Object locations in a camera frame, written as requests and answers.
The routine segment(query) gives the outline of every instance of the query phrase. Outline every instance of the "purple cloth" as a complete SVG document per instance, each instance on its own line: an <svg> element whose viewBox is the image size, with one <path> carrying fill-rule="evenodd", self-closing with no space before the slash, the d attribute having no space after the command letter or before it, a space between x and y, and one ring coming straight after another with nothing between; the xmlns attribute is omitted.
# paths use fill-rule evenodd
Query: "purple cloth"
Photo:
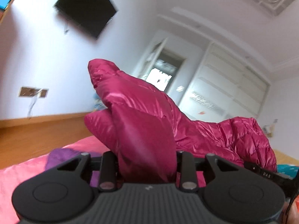
<svg viewBox="0 0 299 224"><path fill-rule="evenodd" d="M64 161L67 161L67 160L69 160L73 157L78 156L79 154L81 154L81 152L75 151L75 150L70 149L70 148L57 148L57 149L54 149L53 151L50 152L50 154L48 156L48 161L47 161L46 166L45 166L44 169L48 170L52 167L55 167L55 166L63 163ZM101 154L97 153L97 152L90 152L90 156L91 157L98 157L98 156L101 156ZM90 186L97 187L98 180L99 180L99 172L98 171L93 171L92 172L92 178L90 180Z"/></svg>

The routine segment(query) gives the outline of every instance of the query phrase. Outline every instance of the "television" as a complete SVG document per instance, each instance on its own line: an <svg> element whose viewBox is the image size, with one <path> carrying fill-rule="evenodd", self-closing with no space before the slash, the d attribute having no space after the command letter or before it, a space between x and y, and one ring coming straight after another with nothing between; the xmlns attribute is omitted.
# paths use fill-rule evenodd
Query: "television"
<svg viewBox="0 0 299 224"><path fill-rule="evenodd" d="M110 0L58 0L55 7L94 38L116 13Z"/></svg>

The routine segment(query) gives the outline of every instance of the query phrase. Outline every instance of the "wall socket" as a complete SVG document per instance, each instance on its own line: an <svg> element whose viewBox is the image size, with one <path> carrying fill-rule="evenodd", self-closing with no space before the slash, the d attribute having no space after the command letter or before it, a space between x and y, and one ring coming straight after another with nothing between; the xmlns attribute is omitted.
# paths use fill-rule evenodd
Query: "wall socket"
<svg viewBox="0 0 299 224"><path fill-rule="evenodd" d="M19 97L33 97L37 94L40 88L35 87L21 87ZM47 96L49 89L43 89L40 93L40 98L45 98Z"/></svg>

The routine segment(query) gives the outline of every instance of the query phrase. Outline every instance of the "white cable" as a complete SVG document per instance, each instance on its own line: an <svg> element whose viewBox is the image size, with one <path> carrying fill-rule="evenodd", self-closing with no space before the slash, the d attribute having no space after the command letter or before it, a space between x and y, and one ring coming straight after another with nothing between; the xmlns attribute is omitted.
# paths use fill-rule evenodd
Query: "white cable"
<svg viewBox="0 0 299 224"><path fill-rule="evenodd" d="M40 93L41 93L42 89L38 90L37 93L32 97L31 103L29 105L29 111L28 111L28 118L32 117L32 108L35 105L35 103L37 102L37 99L40 97Z"/></svg>

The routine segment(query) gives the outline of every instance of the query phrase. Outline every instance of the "ribbed gray surface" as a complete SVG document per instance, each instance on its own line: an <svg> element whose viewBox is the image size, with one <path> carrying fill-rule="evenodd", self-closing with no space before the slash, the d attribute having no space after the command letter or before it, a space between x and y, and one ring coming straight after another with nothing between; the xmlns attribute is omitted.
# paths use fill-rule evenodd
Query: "ribbed gray surface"
<svg viewBox="0 0 299 224"><path fill-rule="evenodd" d="M101 194L83 215L62 224L227 224L206 210L196 194L174 184L124 184Z"/></svg>

